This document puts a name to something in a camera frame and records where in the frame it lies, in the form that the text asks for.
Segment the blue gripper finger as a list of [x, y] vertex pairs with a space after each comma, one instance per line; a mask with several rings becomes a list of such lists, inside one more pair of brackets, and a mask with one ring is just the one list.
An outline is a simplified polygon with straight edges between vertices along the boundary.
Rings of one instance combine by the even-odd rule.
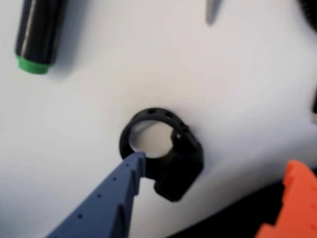
[[133, 200], [145, 171], [145, 154], [129, 155], [48, 237], [128, 237]]

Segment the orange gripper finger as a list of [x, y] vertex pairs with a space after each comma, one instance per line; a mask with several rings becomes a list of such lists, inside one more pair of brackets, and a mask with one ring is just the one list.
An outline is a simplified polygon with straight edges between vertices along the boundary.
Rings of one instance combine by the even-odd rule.
[[317, 176], [304, 163], [291, 160], [283, 178], [282, 206], [274, 225], [262, 224], [256, 238], [317, 236]]

